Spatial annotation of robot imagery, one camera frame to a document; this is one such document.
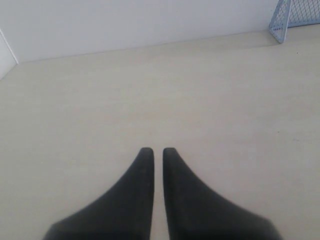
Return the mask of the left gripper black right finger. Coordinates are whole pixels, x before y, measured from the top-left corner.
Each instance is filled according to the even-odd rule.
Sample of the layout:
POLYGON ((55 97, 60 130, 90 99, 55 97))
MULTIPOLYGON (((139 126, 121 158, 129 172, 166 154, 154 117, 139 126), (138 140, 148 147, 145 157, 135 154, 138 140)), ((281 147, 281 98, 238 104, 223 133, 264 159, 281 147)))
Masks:
POLYGON ((163 192, 171 240, 277 240, 270 220, 210 189, 174 147, 162 155, 163 192))

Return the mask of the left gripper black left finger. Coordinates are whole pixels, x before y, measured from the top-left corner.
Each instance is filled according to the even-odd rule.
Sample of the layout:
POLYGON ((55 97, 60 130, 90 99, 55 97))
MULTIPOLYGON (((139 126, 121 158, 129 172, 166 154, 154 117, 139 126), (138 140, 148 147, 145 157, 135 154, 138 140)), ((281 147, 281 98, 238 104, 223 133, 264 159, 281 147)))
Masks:
POLYGON ((45 240, 148 240, 154 204, 154 152, 143 147, 101 197, 54 223, 45 240))

